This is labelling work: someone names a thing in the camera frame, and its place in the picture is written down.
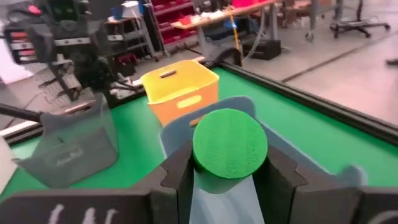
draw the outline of green table surface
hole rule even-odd
[[[222,68],[220,99],[248,96],[256,104],[257,117],[285,139],[315,159],[331,173],[350,164],[368,173],[369,185],[397,186],[398,148],[365,134],[282,95],[247,81]],[[73,189],[126,188],[152,171],[163,160],[158,134],[161,125],[142,97],[112,110],[119,144],[119,159],[112,167],[88,177]],[[15,145],[12,150],[32,150],[39,138]],[[18,169],[0,196],[22,190],[45,189]]]

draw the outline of basket handle hole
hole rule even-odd
[[[172,70],[172,71],[169,71],[169,72],[165,72],[165,73],[163,73],[163,74],[160,74],[160,77],[161,77],[161,78],[167,78],[167,77],[170,77],[170,76],[172,76],[172,75],[174,75],[174,74],[176,74],[176,73],[177,73],[176,70]]]
[[[196,103],[199,103],[200,101],[201,101],[201,95],[191,96],[191,97],[189,97],[189,98],[187,98],[185,100],[179,101],[177,103],[177,107],[179,109],[186,108],[188,106],[191,106],[191,105],[194,105]]]

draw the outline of wooden table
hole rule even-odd
[[[278,2],[279,0],[268,0],[265,2],[260,2],[257,4],[253,4],[248,7],[240,7],[237,9],[233,10],[225,10],[224,14],[222,16],[216,17],[216,18],[207,18],[207,19],[201,19],[198,22],[187,24],[187,25],[182,25],[180,22],[173,22],[171,25],[175,28],[179,29],[192,29],[196,28],[198,30],[198,41],[199,45],[201,47],[201,52],[202,55],[207,57],[209,56],[209,51],[206,49],[206,39],[205,39],[205,34],[203,32],[203,27],[208,26],[210,24],[223,21],[225,19],[229,19],[230,16],[239,16],[239,15],[244,15],[244,14],[250,14],[252,12],[261,11],[261,14],[263,15],[265,13],[265,7],[269,6],[269,13],[270,13],[270,26],[271,26],[271,31],[270,31],[270,39],[275,40],[277,38],[277,12],[276,12],[276,7],[275,7],[275,2]]]

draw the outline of yellow bin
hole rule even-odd
[[[179,61],[141,79],[148,105],[163,126],[218,102],[218,75],[194,60]]]

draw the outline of light blue plastic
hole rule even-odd
[[[186,114],[172,121],[160,131],[160,143],[165,156],[171,155],[186,141],[192,140],[194,128],[190,127],[191,121],[211,111],[223,108],[240,110],[256,119],[254,103],[245,96],[227,98],[206,108]],[[261,125],[266,132],[269,145],[281,150],[301,166],[331,175],[313,159],[279,136],[274,130],[267,127],[264,123],[261,123]],[[336,177],[347,186],[366,185],[367,182],[366,173],[357,166],[347,167]],[[195,183],[191,224],[213,223],[264,223],[251,176],[221,195],[209,194],[199,189]]]

